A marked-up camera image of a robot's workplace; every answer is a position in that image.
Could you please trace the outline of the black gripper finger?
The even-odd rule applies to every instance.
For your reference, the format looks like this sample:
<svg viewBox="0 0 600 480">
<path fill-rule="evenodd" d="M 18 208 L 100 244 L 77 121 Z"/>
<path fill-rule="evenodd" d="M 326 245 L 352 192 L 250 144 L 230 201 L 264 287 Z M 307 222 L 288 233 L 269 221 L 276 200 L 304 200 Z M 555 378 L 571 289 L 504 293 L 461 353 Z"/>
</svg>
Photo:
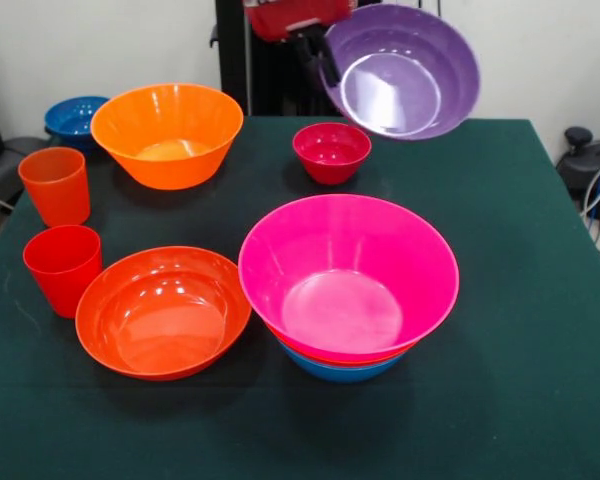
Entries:
<svg viewBox="0 0 600 480">
<path fill-rule="evenodd" d="M 291 41 L 299 63 L 307 76 L 319 75 L 319 43 L 314 36 L 294 36 Z"/>
<path fill-rule="evenodd" d="M 341 81 L 331 46 L 323 28 L 308 30 L 309 55 L 317 78 L 324 81 L 327 87 L 336 87 Z"/>
</svg>

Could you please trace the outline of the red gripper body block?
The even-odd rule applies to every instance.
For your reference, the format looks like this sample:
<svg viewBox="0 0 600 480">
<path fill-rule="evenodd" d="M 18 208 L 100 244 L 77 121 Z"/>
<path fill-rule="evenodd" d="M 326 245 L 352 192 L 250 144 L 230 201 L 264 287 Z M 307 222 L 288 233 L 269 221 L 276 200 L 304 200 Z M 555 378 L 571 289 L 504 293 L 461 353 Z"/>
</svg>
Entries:
<svg viewBox="0 0 600 480">
<path fill-rule="evenodd" d="M 349 0 L 245 1 L 244 12 L 255 34 L 262 40 L 286 40 L 293 31 L 312 25 L 328 27 L 348 18 Z"/>
</svg>

